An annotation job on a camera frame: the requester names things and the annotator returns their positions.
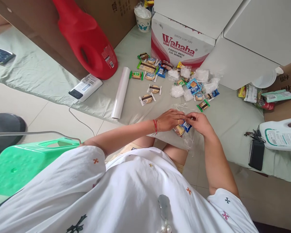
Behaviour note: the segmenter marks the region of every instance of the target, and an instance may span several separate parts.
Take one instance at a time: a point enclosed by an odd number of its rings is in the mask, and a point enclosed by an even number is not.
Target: white tile floor
[[[97,119],[72,110],[94,133],[103,133],[118,127],[113,123]],[[0,84],[0,113],[8,112],[21,116],[27,123],[28,131],[55,130],[85,140],[91,131],[77,122],[68,112],[68,107],[13,90]],[[21,143],[58,138],[58,135],[33,135],[24,137]],[[163,148],[163,142],[156,142]],[[242,202],[254,221],[291,229],[291,183],[274,177],[263,177],[253,171],[230,163]],[[202,152],[189,154],[183,172],[184,177],[203,197],[209,195]]]

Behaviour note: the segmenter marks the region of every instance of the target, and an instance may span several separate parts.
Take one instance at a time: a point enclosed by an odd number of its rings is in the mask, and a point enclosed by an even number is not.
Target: black phone
[[[255,168],[256,170],[261,171],[263,167],[263,158],[264,158],[264,143],[261,143],[257,140],[252,140],[250,157],[249,157],[249,166]]]
[[[13,54],[13,53],[11,53],[9,51],[0,49],[0,65],[6,64],[13,57],[15,57],[15,54]]]

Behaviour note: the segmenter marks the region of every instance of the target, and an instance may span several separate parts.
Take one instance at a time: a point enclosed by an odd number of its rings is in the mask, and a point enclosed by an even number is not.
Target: white dress
[[[224,189],[204,199],[157,148],[105,165],[100,148],[83,146],[62,154],[0,207],[0,233],[156,233],[161,194],[170,201],[173,233],[258,232],[240,199]]]

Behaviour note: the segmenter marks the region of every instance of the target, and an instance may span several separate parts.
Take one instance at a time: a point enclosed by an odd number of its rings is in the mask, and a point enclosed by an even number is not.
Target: cable
[[[94,131],[87,125],[87,124],[85,124],[85,123],[83,123],[82,121],[80,121],[72,112],[71,112],[71,107],[72,107],[72,105],[74,105],[76,102],[73,102],[70,106],[69,106],[69,108],[68,108],[68,111],[73,115],[73,117],[78,121],[78,122],[80,122],[80,123],[82,123],[83,125],[85,125],[87,128],[89,128],[90,130],[91,130],[91,132],[93,133],[93,136],[95,136],[95,134],[94,134]]]
[[[64,136],[65,138],[70,138],[70,139],[73,139],[73,140],[77,140],[80,145],[81,145],[81,140],[78,139],[78,138],[73,138],[73,137],[69,137],[69,136],[66,136],[60,132],[57,132],[57,131],[41,131],[41,132],[3,132],[3,133],[0,133],[0,136],[22,136],[22,135],[32,135],[32,134],[46,134],[46,133],[56,133],[56,134],[59,134],[61,136]]]

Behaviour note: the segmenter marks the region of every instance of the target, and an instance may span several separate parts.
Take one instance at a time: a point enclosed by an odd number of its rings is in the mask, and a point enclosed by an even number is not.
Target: green plastic stool
[[[0,195],[12,196],[62,153],[78,146],[77,141],[59,138],[6,148],[0,154]]]

